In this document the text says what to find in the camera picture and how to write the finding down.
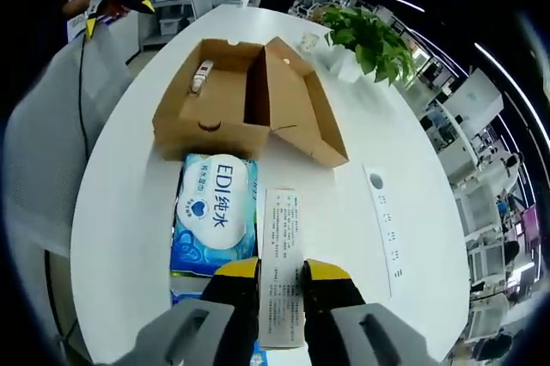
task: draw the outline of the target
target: white table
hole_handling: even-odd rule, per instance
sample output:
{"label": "white table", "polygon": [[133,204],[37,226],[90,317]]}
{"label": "white table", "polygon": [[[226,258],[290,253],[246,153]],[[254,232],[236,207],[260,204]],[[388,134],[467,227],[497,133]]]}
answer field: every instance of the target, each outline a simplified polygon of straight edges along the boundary
{"label": "white table", "polygon": [[[89,160],[76,204],[71,280],[92,359],[112,362],[139,329],[170,308],[170,228],[180,164],[153,147],[151,119],[186,55],[203,38],[265,44],[278,35],[299,44],[326,29],[267,9],[223,5],[167,44],[128,88]],[[318,45],[319,52],[328,48]],[[316,65],[351,161],[324,168],[275,137],[260,159],[259,219],[266,187],[303,196],[308,257],[347,270],[366,302],[386,302],[427,337],[441,359],[466,325],[468,263],[460,218],[442,166],[413,112],[387,83],[351,89]],[[402,296],[388,302],[388,271],[363,173],[380,168],[406,263]],[[309,364],[306,349],[273,351],[269,363]]]}

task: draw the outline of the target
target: edi pure water package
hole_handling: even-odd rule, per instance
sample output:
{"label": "edi pure water package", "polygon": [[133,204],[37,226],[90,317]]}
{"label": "edi pure water package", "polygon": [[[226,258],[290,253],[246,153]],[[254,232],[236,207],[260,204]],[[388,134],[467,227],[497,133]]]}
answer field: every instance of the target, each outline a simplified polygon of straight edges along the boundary
{"label": "edi pure water package", "polygon": [[190,154],[175,207],[170,269],[212,276],[256,250],[258,166],[226,154]]}
{"label": "edi pure water package", "polygon": [[[199,299],[201,293],[197,292],[185,292],[170,290],[170,297],[172,298],[172,305],[175,306],[179,302],[185,299]],[[261,350],[260,344],[256,341],[254,343],[254,351],[250,358],[250,366],[267,366],[267,353]]]}

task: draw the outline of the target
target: cardboard box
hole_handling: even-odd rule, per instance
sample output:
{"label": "cardboard box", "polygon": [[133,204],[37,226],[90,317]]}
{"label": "cardboard box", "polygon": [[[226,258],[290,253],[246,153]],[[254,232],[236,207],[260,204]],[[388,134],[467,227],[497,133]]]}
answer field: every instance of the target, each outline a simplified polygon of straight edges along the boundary
{"label": "cardboard box", "polygon": [[[206,59],[214,68],[199,95],[188,93]],[[280,38],[266,46],[202,40],[168,85],[153,118],[166,160],[189,152],[257,160],[269,132],[329,167],[348,162],[314,68]]]}

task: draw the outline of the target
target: white pot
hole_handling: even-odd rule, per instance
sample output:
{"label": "white pot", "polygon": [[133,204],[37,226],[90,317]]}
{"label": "white pot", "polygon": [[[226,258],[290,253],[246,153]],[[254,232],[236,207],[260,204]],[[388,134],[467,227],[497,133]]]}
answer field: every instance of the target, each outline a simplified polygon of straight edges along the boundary
{"label": "white pot", "polygon": [[361,66],[355,59],[355,52],[345,49],[344,46],[333,47],[328,69],[344,82],[355,82],[363,76]]}

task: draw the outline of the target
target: paper label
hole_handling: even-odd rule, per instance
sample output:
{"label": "paper label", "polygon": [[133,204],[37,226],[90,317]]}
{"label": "paper label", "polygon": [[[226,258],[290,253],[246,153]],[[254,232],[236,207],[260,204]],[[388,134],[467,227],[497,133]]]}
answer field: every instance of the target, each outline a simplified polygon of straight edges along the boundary
{"label": "paper label", "polygon": [[300,273],[300,198],[290,189],[266,192],[264,241],[260,273],[260,332],[262,348],[304,344],[303,296]]}

